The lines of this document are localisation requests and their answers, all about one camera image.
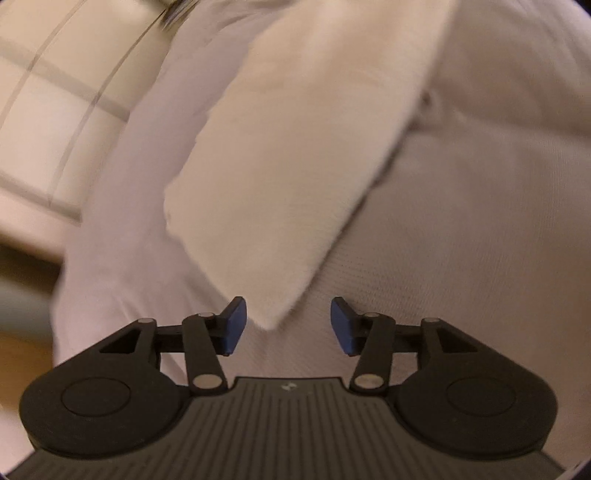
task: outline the white fabric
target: white fabric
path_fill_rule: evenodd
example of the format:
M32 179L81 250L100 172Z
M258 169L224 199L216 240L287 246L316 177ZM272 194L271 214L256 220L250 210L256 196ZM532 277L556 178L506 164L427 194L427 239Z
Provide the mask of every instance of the white fabric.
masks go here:
M179 30L67 248L56 362L140 317L177 325L225 307L167 234L163 191L287 2L201 0ZM544 378L558 397L545 451L564 466L588 458L590 185L591 18L571 0L461 2L389 167L288 319L248 322L224 372L346 380L356 359L331 330L333 296L403 324L438 316ZM175 355L163 370L182 381ZM393 382L415 369L395 355Z
M272 329L415 111L456 0L302 0L255 40L165 194L168 231Z

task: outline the ridged black surface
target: ridged black surface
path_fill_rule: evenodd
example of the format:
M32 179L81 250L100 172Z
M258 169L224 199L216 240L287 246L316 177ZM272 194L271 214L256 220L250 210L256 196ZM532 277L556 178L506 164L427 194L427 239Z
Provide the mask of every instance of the ridged black surface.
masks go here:
M337 379L240 379L220 397L198 398L167 435L112 459L38 451L10 480L550 480L544 455L476 462L410 436L378 398Z

